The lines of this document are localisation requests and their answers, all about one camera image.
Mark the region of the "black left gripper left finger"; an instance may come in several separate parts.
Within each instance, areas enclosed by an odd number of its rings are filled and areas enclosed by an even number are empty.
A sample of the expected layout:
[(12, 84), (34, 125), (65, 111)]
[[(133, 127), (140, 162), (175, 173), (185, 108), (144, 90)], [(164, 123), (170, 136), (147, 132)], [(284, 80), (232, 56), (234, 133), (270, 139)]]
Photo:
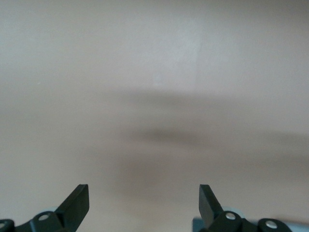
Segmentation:
[(75, 232), (89, 211), (89, 188), (78, 185), (54, 211), (37, 214), (14, 228), (15, 232)]

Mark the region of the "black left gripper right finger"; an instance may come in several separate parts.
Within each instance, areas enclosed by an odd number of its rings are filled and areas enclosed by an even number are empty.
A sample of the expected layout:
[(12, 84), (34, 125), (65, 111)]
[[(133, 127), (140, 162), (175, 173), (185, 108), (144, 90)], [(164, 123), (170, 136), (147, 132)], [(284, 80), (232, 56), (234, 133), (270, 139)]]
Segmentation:
[(290, 232), (282, 221), (260, 219), (256, 224), (239, 214), (224, 210), (209, 185), (199, 186), (199, 212), (204, 223), (202, 232)]

